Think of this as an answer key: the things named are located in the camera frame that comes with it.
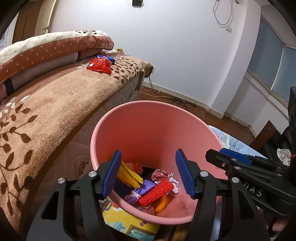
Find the bed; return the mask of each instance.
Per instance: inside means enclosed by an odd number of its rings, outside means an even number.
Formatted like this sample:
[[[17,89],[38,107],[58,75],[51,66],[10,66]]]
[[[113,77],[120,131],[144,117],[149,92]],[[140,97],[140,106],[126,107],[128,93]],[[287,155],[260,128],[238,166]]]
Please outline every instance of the bed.
[[[123,54],[110,54],[111,74],[86,69],[113,47],[102,31],[68,31],[0,51],[0,207],[23,237],[57,179],[83,174],[99,119],[137,100],[152,72],[151,64]]]

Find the light blue floral tablecloth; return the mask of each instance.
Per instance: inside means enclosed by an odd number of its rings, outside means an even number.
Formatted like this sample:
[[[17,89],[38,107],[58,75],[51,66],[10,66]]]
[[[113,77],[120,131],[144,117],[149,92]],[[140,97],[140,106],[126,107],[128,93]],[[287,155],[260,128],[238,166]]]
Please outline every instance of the light blue floral tablecloth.
[[[213,126],[209,126],[209,127],[218,136],[218,138],[222,142],[224,148],[236,151],[241,154],[248,154],[251,156],[265,157],[265,156],[261,155],[259,152],[253,150],[248,145],[246,145],[246,144],[242,143],[241,141],[235,139],[234,137],[226,134],[225,132],[223,132]]]

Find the red textured object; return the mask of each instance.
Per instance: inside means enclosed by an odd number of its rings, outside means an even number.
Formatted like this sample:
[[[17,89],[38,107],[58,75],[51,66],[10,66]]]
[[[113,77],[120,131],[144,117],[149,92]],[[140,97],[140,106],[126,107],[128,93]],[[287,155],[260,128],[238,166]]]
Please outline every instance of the red textured object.
[[[159,199],[163,194],[173,190],[174,185],[170,183],[168,180],[163,180],[156,187],[151,189],[146,195],[139,199],[139,204],[141,206],[146,206],[157,199]]]
[[[111,64],[111,61],[107,58],[94,58],[86,68],[96,72],[111,74]]]

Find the red plastic bag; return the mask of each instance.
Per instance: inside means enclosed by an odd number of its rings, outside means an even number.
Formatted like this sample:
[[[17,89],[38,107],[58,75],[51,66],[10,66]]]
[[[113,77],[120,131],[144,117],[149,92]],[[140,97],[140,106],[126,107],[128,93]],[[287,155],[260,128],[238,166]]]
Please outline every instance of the red plastic bag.
[[[86,67],[89,70],[111,74],[111,61],[107,58],[94,58]]]

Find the gray cord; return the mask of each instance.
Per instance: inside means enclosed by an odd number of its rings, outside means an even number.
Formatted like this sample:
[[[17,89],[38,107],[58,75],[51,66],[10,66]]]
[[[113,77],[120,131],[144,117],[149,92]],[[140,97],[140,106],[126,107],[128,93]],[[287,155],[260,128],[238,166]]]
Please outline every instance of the gray cord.
[[[225,26],[225,25],[227,25],[227,24],[229,23],[230,18],[231,18],[231,16],[232,16],[232,9],[233,9],[233,6],[232,6],[232,0],[230,0],[231,13],[230,13],[230,16],[229,16],[229,19],[228,19],[227,23],[225,23],[225,24],[221,24],[221,23],[219,22],[219,20],[217,19],[217,17],[216,17],[215,6],[216,6],[217,2],[218,2],[218,0],[216,0],[215,5],[214,5],[214,7],[213,7],[213,13],[214,13],[214,16],[215,16],[215,18],[216,18],[216,20],[217,20],[217,23],[220,24],[220,25],[222,25],[222,26]]]

